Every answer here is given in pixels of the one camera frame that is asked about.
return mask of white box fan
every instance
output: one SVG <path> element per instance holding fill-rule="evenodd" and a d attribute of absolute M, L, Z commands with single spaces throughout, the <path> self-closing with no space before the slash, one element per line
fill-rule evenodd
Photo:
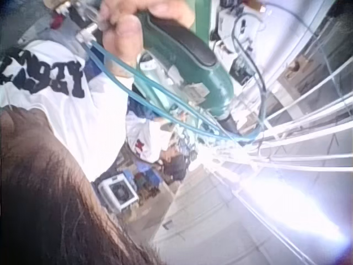
<path fill-rule="evenodd" d="M 123 173 L 103 180 L 98 190 L 113 213 L 121 212 L 138 200 L 138 195 Z"/>

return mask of white shirt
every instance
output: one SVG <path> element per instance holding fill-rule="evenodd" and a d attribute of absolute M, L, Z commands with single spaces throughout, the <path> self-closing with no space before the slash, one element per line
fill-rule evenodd
<path fill-rule="evenodd" d="M 127 142 L 140 159 L 149 163 L 159 160 L 162 150 L 167 150 L 173 132 L 161 130 L 159 122 L 142 119 L 130 111 L 126 116 Z"/>
<path fill-rule="evenodd" d="M 33 41 L 0 65 L 0 107 L 41 109 L 57 139 L 90 181 L 105 172 L 125 141 L 127 94 L 105 74 L 89 83 L 84 60 L 61 44 Z M 133 78 L 118 78 L 131 89 Z"/>

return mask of hand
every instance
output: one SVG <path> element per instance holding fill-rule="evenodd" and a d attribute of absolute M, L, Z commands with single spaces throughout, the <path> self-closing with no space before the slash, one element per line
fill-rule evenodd
<path fill-rule="evenodd" d="M 186 118 L 188 117 L 188 114 L 186 112 L 181 112 L 178 115 L 178 120 L 182 121 L 182 122 L 186 122 Z"/>
<path fill-rule="evenodd" d="M 103 33 L 103 46 L 132 67 L 143 49 L 142 27 L 134 15 L 139 10 L 149 10 L 155 17 L 174 19 L 189 28 L 195 16 L 182 0 L 103 0 L 100 15 L 114 27 Z"/>

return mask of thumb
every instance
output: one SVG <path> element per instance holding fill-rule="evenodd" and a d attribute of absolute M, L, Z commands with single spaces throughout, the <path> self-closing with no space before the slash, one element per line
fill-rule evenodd
<path fill-rule="evenodd" d="M 123 62 L 135 66 L 137 55 L 142 51 L 142 26 L 134 15 L 123 15 L 115 30 L 103 36 L 104 47 Z"/>

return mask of white pipe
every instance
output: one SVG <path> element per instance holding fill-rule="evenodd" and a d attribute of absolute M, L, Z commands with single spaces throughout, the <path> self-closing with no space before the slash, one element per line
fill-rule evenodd
<path fill-rule="evenodd" d="M 270 115 L 267 117 L 267 120 L 274 118 L 275 116 L 281 114 L 282 112 L 284 112 L 285 110 L 291 108 L 292 106 L 296 105 L 298 102 L 300 102 L 301 100 L 305 99 L 307 96 L 311 95 L 312 93 L 314 93 L 316 90 L 318 90 L 323 84 L 327 83 L 328 81 L 330 81 L 333 76 L 337 75 L 338 73 L 340 73 L 347 65 L 349 65 L 351 62 L 353 61 L 353 57 L 350 57 L 344 64 L 342 64 L 339 68 L 337 68 L 331 75 L 329 75 L 328 77 L 326 77 L 325 79 L 323 79 L 320 83 L 318 83 L 316 86 L 314 86 L 312 89 L 310 89 L 307 93 L 305 93 L 304 95 L 300 96 L 299 98 L 297 98 L 296 100 L 294 100 L 291 104 L 289 104 L 288 106 L 283 107 L 282 109 L 280 109 L 279 111 L 275 112 L 274 114 Z"/>
<path fill-rule="evenodd" d="M 281 146 L 281 145 L 295 144 L 297 142 L 302 142 L 302 141 L 307 141 L 307 140 L 319 138 L 319 137 L 322 137 L 322 136 L 325 136 L 325 135 L 338 133 L 340 131 L 344 131 L 344 130 L 351 129 L 351 128 L 353 128 L 353 121 L 352 120 L 348 121 L 347 123 L 336 125 L 336 126 L 333 126 L 333 127 L 327 128 L 327 129 L 310 132 L 309 134 L 295 136 L 295 137 L 283 139 L 283 140 L 280 140 L 280 141 L 264 142 L 261 145 L 261 148 L 268 148 L 268 147 L 275 147 L 275 146 Z M 257 151 L 257 148 L 255 148 L 255 146 L 254 146 L 254 149 L 253 150 L 249 150 L 248 152 L 255 152 L 255 151 Z"/>
<path fill-rule="evenodd" d="M 325 155 L 325 156 L 292 156 L 292 157 L 252 157 L 252 159 L 260 160 L 263 162 L 277 162 L 277 161 L 317 161 L 317 160 L 331 160 L 341 158 L 352 158 L 353 153 L 341 153 L 338 155 Z"/>
<path fill-rule="evenodd" d="M 303 117 L 301 117 L 300 119 L 296 120 L 296 121 L 290 121 L 288 123 L 284 123 L 275 127 L 272 127 L 272 129 L 266 130 L 263 132 L 263 135 L 260 134 L 256 139 L 259 140 L 262 137 L 269 137 L 272 136 L 272 134 L 280 134 L 283 133 L 285 131 L 294 129 L 294 128 L 299 128 L 301 125 L 305 124 L 305 123 L 309 123 L 311 121 L 314 120 L 318 120 L 321 119 L 323 117 L 326 117 L 332 113 L 335 113 L 343 108 L 345 108 L 345 106 L 350 105 L 353 103 L 353 92 L 350 92 L 349 94 L 347 94 L 344 98 L 344 100 L 338 99 L 312 113 L 309 113 Z"/>
<path fill-rule="evenodd" d="M 309 167 L 309 166 L 292 166 L 274 163 L 258 163 L 261 167 L 270 167 L 297 171 L 312 171 L 312 172 L 353 172 L 353 167 Z"/>
<path fill-rule="evenodd" d="M 297 258 L 304 264 L 315 265 L 308 256 L 306 256 L 298 247 L 296 247 L 284 234 L 282 234 L 274 225 L 270 224 L 266 219 L 260 215 L 253 207 L 248 204 L 245 199 L 233 192 L 234 196 L 262 223 L 278 240 L 280 240 Z"/>

